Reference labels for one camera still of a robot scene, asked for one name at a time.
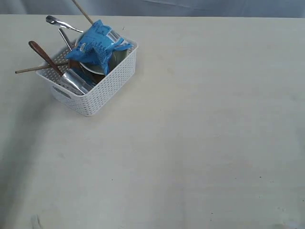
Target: table surface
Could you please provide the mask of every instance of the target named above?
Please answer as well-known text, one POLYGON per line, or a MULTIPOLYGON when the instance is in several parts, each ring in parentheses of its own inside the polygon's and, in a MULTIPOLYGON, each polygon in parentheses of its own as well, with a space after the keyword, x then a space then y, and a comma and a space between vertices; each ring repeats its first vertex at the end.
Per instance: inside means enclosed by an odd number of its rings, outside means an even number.
POLYGON ((0 15, 0 227, 305 221, 304 19, 92 17, 140 47, 135 75, 86 118, 14 73, 41 63, 28 41, 65 45, 44 18, 0 15))

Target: metal scoop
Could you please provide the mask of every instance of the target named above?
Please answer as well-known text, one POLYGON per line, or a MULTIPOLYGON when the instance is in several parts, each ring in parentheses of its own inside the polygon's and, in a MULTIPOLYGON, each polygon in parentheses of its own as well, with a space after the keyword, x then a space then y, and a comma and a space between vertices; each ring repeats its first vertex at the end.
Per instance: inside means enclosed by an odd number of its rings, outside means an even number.
POLYGON ((50 23, 51 25, 57 25, 57 26, 60 26, 60 27, 63 27, 63 28, 69 29, 69 30, 74 30, 77 32, 84 32, 84 31, 74 28, 73 26, 69 25, 68 23, 65 23, 64 21, 61 21, 51 15, 46 17, 46 22, 50 23))
POLYGON ((94 87, 94 85, 86 83, 85 79, 88 77, 77 69, 68 69, 63 74, 47 53, 36 42, 30 41, 29 46, 61 76, 58 84, 64 86, 69 91, 77 95, 84 95, 94 87))

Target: tabletop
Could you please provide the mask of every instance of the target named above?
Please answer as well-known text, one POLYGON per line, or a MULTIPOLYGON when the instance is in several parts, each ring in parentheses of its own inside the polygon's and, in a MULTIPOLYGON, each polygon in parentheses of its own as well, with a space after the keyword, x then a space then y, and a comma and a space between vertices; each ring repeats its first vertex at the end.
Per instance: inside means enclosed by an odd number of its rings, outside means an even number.
POLYGON ((135 75, 87 118, 14 73, 42 62, 28 41, 65 45, 57 28, 0 15, 1 228, 34 214, 45 229, 305 221, 304 19, 92 18, 140 47, 135 75))

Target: wooden handle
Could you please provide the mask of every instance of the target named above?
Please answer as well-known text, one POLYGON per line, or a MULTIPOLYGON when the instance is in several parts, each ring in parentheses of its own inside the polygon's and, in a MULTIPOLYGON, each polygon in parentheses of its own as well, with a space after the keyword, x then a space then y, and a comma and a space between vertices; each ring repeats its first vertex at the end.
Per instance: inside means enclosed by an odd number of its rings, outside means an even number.
POLYGON ((89 18, 89 16, 86 14, 86 12, 81 8, 81 6, 77 3, 76 0, 72 0, 73 3, 77 6, 77 8, 80 10, 80 12, 86 17, 86 19, 93 24, 93 21, 89 18))
POLYGON ((29 46, 39 55, 41 56, 51 67, 62 76, 63 73, 59 70, 56 64, 51 60, 51 58, 46 54, 46 52, 34 41, 29 42, 29 46))
MULTIPOLYGON (((63 63, 56 63, 57 66, 63 66, 63 65, 66 65, 68 64, 67 61, 63 62, 63 63)), ((33 71, 37 71, 37 70, 41 70, 41 69, 46 69, 46 68, 51 68, 52 66, 51 65, 44 65, 44 66, 40 66, 40 67, 34 67, 34 68, 27 68, 27 69, 22 69, 22 70, 18 70, 18 71, 15 71, 16 74, 19 74, 19 73, 27 73, 27 72, 33 72, 33 71)))

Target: blue snack bag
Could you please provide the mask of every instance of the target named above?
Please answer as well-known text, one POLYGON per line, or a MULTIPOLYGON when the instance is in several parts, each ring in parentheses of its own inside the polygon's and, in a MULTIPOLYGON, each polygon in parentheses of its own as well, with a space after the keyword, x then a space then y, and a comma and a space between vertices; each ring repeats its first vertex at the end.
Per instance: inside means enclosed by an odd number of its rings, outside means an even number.
POLYGON ((66 59, 99 65, 104 73, 108 74, 108 61, 112 52, 124 51, 131 46, 110 26, 103 25, 102 21, 98 20, 83 35, 78 45, 66 55, 66 59))

